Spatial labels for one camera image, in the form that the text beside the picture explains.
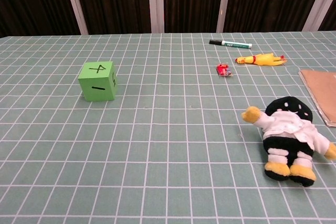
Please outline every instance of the stuffed penguin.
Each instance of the stuffed penguin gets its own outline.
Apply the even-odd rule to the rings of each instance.
[[[265,112],[250,106],[242,118],[262,128],[268,154],[265,174],[272,179],[291,179],[304,187],[312,186],[316,181],[312,170],[314,151],[336,159],[336,146],[317,131],[311,110],[295,97],[274,100]]]

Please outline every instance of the cutting mat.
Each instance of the cutting mat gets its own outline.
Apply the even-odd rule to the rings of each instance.
[[[234,62],[268,52],[288,62]],[[117,97],[86,102],[81,67],[107,60]],[[335,163],[315,154],[310,188],[271,180],[261,131],[240,117],[293,95],[336,142],[298,76],[335,67],[331,31],[1,38],[0,223],[335,223]]]

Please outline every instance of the foam cube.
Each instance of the foam cube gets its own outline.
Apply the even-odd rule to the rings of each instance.
[[[78,81],[86,101],[111,101],[118,89],[113,61],[86,62]]]

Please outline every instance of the yellow rubber chicken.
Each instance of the yellow rubber chicken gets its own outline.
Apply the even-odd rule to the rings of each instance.
[[[270,54],[259,54],[248,57],[239,57],[236,59],[237,63],[251,63],[259,66],[267,65],[267,66],[277,66],[287,62],[285,57],[282,55],[280,57],[274,57],[273,53]]]

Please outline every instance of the brown paper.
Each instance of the brown paper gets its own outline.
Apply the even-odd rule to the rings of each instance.
[[[336,127],[336,72],[301,70],[303,80],[326,125]]]

